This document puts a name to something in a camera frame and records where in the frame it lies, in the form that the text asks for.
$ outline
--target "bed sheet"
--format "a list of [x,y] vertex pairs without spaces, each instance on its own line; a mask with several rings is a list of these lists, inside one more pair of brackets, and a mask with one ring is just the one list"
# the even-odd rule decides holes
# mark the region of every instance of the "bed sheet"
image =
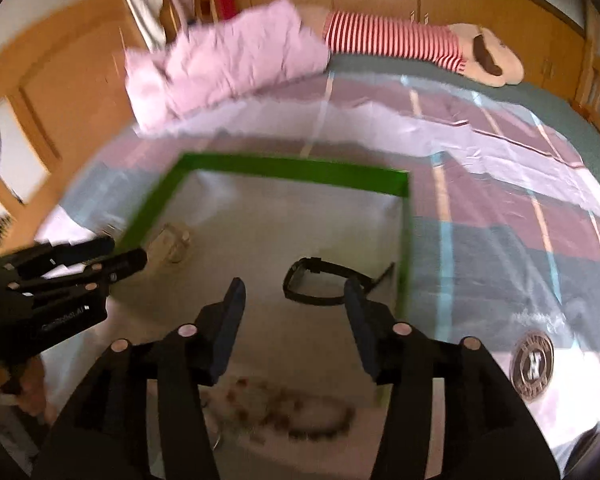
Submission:
[[[333,67],[346,62],[336,58]],[[578,437],[600,423],[600,184],[559,124],[485,90],[332,71],[201,111],[169,124],[159,139],[130,127],[85,168],[39,236],[66,239],[71,226],[86,230],[80,235],[122,234],[183,152],[407,170],[413,270],[406,319],[440,340],[477,336],[507,374],[521,338],[547,334],[553,378],[528,407],[564,464]],[[88,359],[110,342],[116,323],[133,323],[115,306],[110,312],[77,337],[88,339]],[[47,362],[59,355],[80,361],[74,340],[47,352]],[[50,392],[62,405],[80,375],[56,368]]]

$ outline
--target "black strap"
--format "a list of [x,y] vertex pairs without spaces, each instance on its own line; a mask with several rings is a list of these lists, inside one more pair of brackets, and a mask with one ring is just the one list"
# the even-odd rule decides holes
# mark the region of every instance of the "black strap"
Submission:
[[384,280],[394,271],[394,267],[395,264],[392,263],[378,279],[374,280],[360,272],[357,272],[356,270],[349,269],[349,267],[325,262],[321,258],[301,258],[300,260],[296,261],[296,263],[294,263],[287,271],[285,280],[282,283],[282,290],[285,293],[285,298],[295,301],[296,303],[315,306],[340,305],[344,304],[344,296],[335,296],[332,298],[308,296],[306,294],[300,294],[292,291],[290,288],[291,283],[301,278],[305,270],[308,270],[313,274],[320,274],[321,272],[324,272],[327,274],[333,274],[334,276],[341,276],[346,280],[349,278],[356,278],[360,283],[364,294],[367,295],[374,290],[376,286],[382,282],[382,280]]

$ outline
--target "pink quilt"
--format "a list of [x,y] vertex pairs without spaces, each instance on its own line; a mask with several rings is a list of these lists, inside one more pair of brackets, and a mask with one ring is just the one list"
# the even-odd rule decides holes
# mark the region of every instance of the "pink quilt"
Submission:
[[277,0],[183,29],[164,50],[127,50],[126,92],[140,129],[150,132],[198,108],[323,72],[328,62],[327,45],[289,0]]

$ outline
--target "stuffed animal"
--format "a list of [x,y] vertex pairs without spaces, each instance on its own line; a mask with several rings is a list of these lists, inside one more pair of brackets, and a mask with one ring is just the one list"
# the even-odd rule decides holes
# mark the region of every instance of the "stuffed animal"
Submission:
[[332,52],[403,57],[435,63],[489,86],[518,84],[525,70],[513,51],[488,28],[446,27],[353,12],[300,6],[302,23]]

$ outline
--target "black circular emblem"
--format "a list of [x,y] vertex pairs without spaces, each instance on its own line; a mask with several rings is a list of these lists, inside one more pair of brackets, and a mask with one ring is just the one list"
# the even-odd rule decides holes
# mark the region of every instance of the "black circular emblem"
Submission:
[[554,374],[554,344],[543,332],[528,332],[513,352],[509,377],[526,402],[536,400]]

